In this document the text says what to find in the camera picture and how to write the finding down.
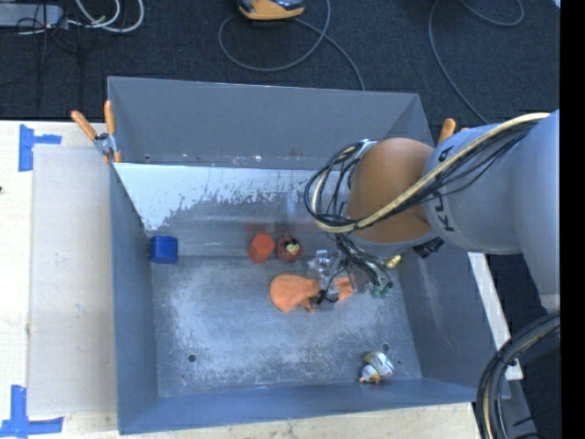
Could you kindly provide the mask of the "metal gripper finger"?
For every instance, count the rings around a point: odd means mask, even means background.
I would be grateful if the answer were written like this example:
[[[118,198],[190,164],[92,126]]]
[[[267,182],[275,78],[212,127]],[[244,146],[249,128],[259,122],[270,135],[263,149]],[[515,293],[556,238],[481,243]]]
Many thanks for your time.
[[[307,277],[315,280],[319,287],[327,287],[330,283],[331,259],[327,250],[318,250],[307,263]]]
[[[340,289],[332,287],[320,289],[314,299],[314,309],[318,311],[333,310],[340,299]]]

